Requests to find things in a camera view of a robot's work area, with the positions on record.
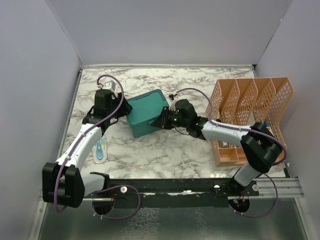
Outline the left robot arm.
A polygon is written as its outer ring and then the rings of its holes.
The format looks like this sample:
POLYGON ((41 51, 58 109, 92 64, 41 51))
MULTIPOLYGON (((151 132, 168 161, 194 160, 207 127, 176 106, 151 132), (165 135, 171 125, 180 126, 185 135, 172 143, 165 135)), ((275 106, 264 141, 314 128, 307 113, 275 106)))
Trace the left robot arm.
POLYGON ((55 163, 46 163, 42 169, 42 198, 56 207, 77 208, 83 198, 91 193, 103 198, 111 190, 108 175, 91 173, 81 176, 81 169, 92 148, 111 126, 111 119, 119 119, 131 113, 122 92, 115 94, 108 89, 99 89, 94 96, 94 105, 82 120, 80 131, 69 148, 55 163))

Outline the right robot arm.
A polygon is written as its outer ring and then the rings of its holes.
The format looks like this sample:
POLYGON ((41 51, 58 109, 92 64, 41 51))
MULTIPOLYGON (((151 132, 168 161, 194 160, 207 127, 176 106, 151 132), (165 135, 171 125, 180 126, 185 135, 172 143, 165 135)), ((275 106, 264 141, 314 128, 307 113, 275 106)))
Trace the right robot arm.
POLYGON ((163 107, 150 125, 164 130, 185 128, 195 139, 216 140, 242 148, 247 163, 240 167, 228 184, 236 196, 246 192, 256 177, 268 173, 283 151, 282 144, 260 122, 252 126, 227 124, 199 116, 186 99, 178 100, 174 105, 175 110, 163 107))

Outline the teal medicine box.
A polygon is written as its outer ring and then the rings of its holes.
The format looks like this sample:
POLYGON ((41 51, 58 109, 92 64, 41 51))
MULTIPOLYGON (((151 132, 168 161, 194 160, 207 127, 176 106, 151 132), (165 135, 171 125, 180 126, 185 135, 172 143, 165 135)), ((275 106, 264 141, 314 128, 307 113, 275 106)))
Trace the teal medicine box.
POLYGON ((127 102, 132 106, 132 110, 126 119, 134 138, 159 130, 151 126, 151 123, 160 116, 163 107, 169 106, 160 89, 132 97, 127 102))

